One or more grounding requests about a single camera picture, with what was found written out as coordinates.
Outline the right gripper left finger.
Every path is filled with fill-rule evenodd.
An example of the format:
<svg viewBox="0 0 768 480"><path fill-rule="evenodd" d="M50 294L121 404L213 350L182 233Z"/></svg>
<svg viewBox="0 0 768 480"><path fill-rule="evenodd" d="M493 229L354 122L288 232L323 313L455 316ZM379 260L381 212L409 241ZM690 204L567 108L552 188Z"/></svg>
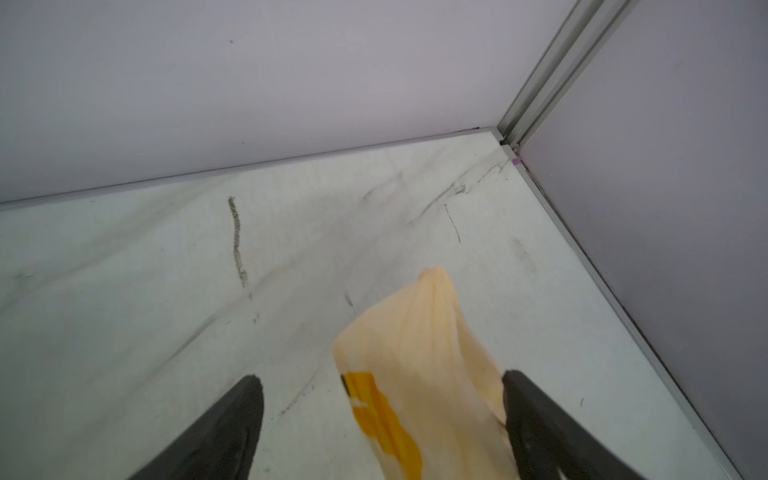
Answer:
<svg viewBox="0 0 768 480"><path fill-rule="evenodd" d="M264 417L260 379L238 381L134 479L246 479Z"/></svg>

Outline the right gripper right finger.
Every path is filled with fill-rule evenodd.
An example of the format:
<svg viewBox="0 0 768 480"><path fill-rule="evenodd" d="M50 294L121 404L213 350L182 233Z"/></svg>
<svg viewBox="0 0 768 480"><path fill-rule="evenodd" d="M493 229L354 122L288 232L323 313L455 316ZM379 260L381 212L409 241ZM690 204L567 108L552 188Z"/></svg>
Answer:
<svg viewBox="0 0 768 480"><path fill-rule="evenodd" d="M522 479L642 480L524 373L502 377L506 430Z"/></svg>

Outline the beige plastic bag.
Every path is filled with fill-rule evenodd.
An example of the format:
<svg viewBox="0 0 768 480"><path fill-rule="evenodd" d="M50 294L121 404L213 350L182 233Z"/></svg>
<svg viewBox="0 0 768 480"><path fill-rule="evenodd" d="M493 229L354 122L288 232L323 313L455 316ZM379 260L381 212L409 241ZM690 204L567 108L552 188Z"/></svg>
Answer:
<svg viewBox="0 0 768 480"><path fill-rule="evenodd" d="M366 310L332 354L385 478L518 478L502 371L443 267Z"/></svg>

